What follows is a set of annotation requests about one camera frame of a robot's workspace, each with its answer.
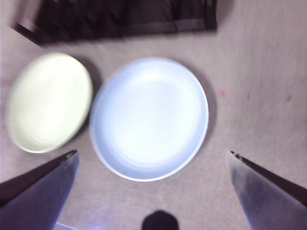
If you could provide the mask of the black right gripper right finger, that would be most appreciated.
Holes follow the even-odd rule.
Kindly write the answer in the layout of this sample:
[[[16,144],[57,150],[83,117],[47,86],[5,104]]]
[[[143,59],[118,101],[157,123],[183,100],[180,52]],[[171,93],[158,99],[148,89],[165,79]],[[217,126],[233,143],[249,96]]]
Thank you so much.
[[[305,230],[307,190],[233,151],[227,167],[234,191],[253,230]]]

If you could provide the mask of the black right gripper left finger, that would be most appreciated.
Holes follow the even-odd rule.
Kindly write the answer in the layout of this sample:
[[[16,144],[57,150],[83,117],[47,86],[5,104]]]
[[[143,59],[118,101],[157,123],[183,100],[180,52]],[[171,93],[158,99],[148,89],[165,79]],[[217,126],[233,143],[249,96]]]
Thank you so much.
[[[0,184],[2,230],[52,230],[69,196],[79,165],[71,150]]]

